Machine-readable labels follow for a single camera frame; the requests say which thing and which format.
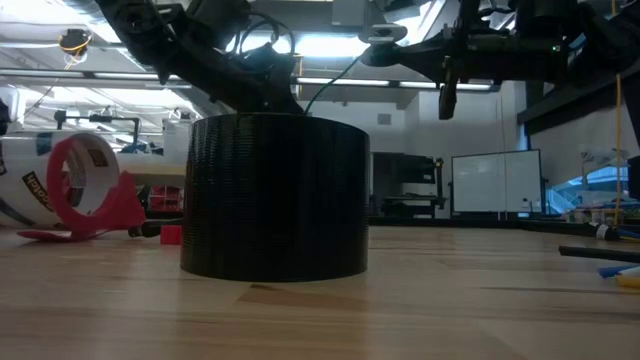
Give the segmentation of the black gantry stand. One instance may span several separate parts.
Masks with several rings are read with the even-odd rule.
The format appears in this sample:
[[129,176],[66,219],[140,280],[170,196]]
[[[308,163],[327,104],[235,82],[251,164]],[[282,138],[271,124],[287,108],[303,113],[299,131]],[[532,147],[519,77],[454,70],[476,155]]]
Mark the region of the black gantry stand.
[[132,132],[132,145],[137,145],[139,142],[140,135],[140,119],[138,117],[114,117],[111,115],[99,115],[93,114],[88,116],[69,116],[65,110],[57,110],[54,113],[54,121],[56,122],[56,129],[62,130],[63,124],[67,120],[88,120],[90,123],[99,123],[99,124],[107,124],[112,123],[113,121],[130,121],[133,123],[134,129]]

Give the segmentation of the black equipment rack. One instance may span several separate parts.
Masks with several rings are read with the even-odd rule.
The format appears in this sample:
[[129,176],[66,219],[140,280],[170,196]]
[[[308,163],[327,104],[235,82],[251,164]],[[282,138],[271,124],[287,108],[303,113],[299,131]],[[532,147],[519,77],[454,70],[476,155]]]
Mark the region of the black equipment rack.
[[370,215],[434,219],[446,203],[443,167],[442,158],[374,152]]

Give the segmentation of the whiteboard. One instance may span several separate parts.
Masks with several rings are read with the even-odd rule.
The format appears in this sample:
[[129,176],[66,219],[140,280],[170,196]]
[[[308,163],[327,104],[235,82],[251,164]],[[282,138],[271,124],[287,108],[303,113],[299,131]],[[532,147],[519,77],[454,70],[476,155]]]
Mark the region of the whiteboard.
[[453,213],[542,213],[539,150],[451,158]]

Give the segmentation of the red tape dispenser white tape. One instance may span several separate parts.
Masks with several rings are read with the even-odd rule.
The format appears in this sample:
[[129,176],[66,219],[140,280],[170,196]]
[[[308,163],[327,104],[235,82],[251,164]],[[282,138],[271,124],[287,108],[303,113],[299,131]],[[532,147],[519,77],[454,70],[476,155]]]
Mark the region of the red tape dispenser white tape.
[[132,175],[99,135],[0,136],[0,225],[27,239],[78,242],[145,220]]

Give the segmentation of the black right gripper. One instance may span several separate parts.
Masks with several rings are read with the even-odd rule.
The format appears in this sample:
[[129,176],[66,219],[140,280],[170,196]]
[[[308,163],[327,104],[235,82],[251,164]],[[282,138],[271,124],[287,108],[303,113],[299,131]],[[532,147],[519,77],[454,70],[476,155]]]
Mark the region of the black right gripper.
[[[513,30],[495,30],[482,18],[512,13]],[[509,0],[506,8],[480,8],[480,0],[460,0],[458,18],[445,28],[444,79],[439,118],[453,117],[457,86],[470,79],[554,82],[565,77],[568,45],[568,0]],[[397,63],[421,75],[441,74],[441,34],[401,47]]]

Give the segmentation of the black wire spool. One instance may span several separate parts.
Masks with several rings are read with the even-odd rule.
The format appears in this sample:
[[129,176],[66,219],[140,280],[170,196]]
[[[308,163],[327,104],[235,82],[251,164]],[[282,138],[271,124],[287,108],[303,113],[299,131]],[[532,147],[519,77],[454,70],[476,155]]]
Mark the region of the black wire spool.
[[395,23],[374,24],[362,31],[358,38],[367,45],[360,61],[370,67],[389,67],[398,60],[398,42],[408,34],[406,27]]

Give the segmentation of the grey duct tape roll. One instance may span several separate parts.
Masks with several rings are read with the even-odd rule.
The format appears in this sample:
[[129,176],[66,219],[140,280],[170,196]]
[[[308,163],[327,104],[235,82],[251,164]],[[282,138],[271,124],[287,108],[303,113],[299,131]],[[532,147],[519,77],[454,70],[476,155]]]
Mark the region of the grey duct tape roll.
[[180,267],[247,282],[368,267],[370,138],[305,115],[248,113],[191,127]]

